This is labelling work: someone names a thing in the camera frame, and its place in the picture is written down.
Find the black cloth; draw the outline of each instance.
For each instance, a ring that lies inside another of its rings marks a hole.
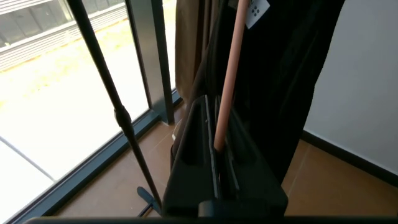
[[[344,0],[269,0],[267,12],[245,29],[234,107],[282,183],[311,106]],[[236,10],[223,1],[185,116],[172,147],[178,151],[194,99],[221,95]]]

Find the pink stick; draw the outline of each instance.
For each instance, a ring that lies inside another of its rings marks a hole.
[[[243,31],[248,11],[249,0],[239,0],[238,11],[235,18],[234,32],[232,35],[231,51],[224,81],[223,95],[221,96],[220,112],[218,114],[214,148],[221,152],[225,144],[226,128],[229,112],[231,111],[232,96],[234,93],[236,71],[238,69],[239,55],[241,53]]]

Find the wall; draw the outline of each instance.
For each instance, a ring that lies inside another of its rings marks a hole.
[[[398,1],[346,0],[304,130],[398,175]]]

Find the black baseboard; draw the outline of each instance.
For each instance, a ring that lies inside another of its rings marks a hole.
[[[371,174],[377,177],[378,179],[387,182],[388,184],[398,187],[398,175],[395,175],[392,172],[389,172],[388,170],[385,170],[377,165],[374,165],[373,163],[363,158],[360,158],[359,156],[354,155],[340,147],[337,147],[330,142],[320,139],[306,131],[303,131],[301,139],[331,154],[332,156],[335,156],[341,159],[342,161],[345,161],[367,172],[368,174]]]

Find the floor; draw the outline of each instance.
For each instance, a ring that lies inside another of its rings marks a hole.
[[[184,113],[175,112],[178,121]],[[162,197],[170,173],[174,126],[159,123],[139,144]],[[58,215],[62,217],[135,217],[146,203],[136,193],[149,189],[131,151],[126,152]],[[389,215],[398,212],[398,189],[300,141],[282,184],[289,196],[286,215]],[[148,217],[158,217],[152,211]]]

